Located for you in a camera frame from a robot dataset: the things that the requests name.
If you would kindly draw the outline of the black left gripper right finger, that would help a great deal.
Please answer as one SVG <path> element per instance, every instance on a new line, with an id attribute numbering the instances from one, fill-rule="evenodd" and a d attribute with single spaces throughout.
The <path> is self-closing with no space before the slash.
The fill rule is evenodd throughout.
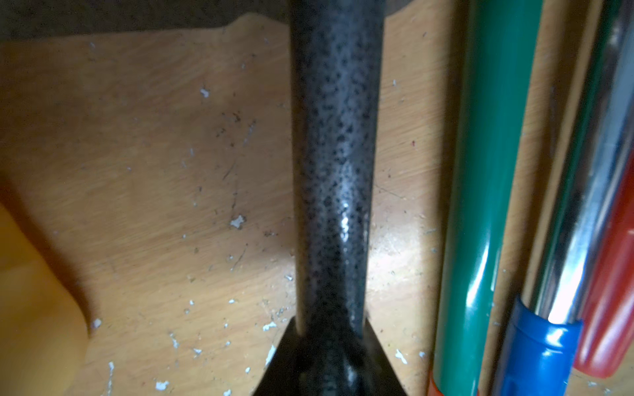
<path id="1" fill-rule="evenodd" d="M 365 320 L 363 328 L 363 346 L 365 353 L 361 371 L 362 395 L 406 396 L 368 319 Z"/>

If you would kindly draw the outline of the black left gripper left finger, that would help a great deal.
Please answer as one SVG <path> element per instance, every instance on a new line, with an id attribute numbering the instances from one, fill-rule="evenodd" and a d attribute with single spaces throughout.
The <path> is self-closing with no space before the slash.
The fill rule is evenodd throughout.
<path id="1" fill-rule="evenodd" d="M 306 352 L 305 338 L 298 333 L 297 318 L 293 317 L 254 395 L 307 395 L 304 381 Z"/>

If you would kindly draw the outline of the yellow plastic storage tray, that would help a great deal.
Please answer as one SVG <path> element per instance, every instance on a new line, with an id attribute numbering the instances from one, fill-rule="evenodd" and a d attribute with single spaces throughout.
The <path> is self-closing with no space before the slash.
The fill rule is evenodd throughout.
<path id="1" fill-rule="evenodd" d="M 65 394 L 87 348 L 76 299 L 1 209 L 1 393 Z"/>

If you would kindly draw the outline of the black hoe red grip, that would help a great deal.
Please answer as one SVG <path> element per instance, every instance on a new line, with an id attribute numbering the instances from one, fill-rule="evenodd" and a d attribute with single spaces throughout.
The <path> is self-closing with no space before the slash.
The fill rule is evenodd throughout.
<path id="1" fill-rule="evenodd" d="M 299 391 L 370 395 L 363 341 L 383 1 L 293 1 Z"/>

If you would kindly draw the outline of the green hoe red grip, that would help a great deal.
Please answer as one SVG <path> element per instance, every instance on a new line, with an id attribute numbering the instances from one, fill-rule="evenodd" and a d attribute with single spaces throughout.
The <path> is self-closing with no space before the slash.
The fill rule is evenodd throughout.
<path id="1" fill-rule="evenodd" d="M 469 4 L 431 395 L 478 394 L 542 9 Z"/>

